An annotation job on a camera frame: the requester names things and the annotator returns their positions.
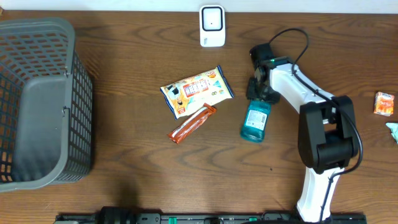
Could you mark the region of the orange tissue pack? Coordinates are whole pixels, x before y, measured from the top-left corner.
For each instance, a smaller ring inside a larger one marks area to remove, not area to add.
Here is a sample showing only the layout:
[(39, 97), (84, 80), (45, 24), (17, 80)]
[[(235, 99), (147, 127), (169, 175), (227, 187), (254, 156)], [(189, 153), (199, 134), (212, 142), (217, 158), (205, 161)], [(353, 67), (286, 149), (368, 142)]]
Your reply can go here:
[(390, 116), (394, 114), (394, 95), (377, 92), (374, 101), (374, 114)]

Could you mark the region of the small teal wipes packet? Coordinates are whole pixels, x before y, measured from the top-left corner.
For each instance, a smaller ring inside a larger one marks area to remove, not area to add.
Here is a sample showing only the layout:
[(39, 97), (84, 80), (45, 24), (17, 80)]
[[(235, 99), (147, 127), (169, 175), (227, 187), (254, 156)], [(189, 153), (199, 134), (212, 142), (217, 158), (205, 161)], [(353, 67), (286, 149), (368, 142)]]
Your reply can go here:
[(386, 126), (391, 130), (391, 135), (398, 143), (398, 123), (386, 123)]

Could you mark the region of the red snack stick packet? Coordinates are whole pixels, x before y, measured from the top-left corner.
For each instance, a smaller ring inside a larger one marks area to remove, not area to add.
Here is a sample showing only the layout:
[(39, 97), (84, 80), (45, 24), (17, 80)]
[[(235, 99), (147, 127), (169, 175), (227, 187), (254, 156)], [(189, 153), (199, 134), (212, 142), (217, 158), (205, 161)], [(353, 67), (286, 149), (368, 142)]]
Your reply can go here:
[(214, 115), (217, 109), (205, 103), (202, 108), (193, 113), (179, 127), (168, 133), (170, 140), (180, 144), (187, 136), (198, 129), (210, 116)]

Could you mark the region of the teal mouthwash bottle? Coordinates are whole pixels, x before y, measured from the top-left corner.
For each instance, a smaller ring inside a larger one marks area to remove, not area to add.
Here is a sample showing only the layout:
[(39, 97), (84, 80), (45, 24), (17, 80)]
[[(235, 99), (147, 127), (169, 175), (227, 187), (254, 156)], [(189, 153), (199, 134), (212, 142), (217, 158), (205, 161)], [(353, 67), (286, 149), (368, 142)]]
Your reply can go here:
[(271, 104), (252, 100), (248, 106), (246, 118), (240, 135), (251, 142), (263, 142), (267, 119), (271, 113)]

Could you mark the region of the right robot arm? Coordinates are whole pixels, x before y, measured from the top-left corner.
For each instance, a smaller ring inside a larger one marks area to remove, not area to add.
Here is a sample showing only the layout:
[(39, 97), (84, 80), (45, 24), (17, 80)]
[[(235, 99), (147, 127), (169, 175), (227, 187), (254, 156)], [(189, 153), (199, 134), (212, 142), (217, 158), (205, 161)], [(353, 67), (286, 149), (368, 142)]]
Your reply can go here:
[(328, 222), (339, 177), (350, 172), (352, 158), (363, 155), (353, 102), (348, 96), (334, 96), (316, 86), (290, 57), (274, 56), (269, 43), (253, 47), (249, 54), (255, 72), (247, 97), (272, 105), (285, 98), (299, 115), (298, 152), (306, 167), (295, 206), (299, 219)]

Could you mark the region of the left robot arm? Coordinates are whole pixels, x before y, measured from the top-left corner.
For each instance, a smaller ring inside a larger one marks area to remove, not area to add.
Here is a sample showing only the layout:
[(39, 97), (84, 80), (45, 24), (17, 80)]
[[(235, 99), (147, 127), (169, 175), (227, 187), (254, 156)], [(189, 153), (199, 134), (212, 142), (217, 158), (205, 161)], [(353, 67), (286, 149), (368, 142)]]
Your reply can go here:
[(96, 216), (97, 224), (136, 224), (136, 216), (130, 210), (119, 207), (103, 207)]

